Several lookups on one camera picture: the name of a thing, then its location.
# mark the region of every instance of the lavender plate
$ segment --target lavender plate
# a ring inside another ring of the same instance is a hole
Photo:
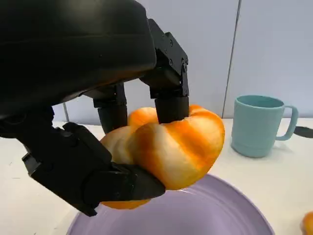
[[[211,175],[189,188],[167,191],[135,210],[99,206],[80,213],[68,235],[273,235],[258,209],[240,192]]]

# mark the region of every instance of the toy pumpkin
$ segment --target toy pumpkin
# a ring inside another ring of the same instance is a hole
[[[186,188],[201,179],[220,154],[224,125],[220,117],[191,105],[189,117],[159,124],[154,108],[129,115],[128,126],[101,140],[118,164],[136,164],[158,178],[167,190]],[[149,200],[103,202],[116,209],[133,209]]]

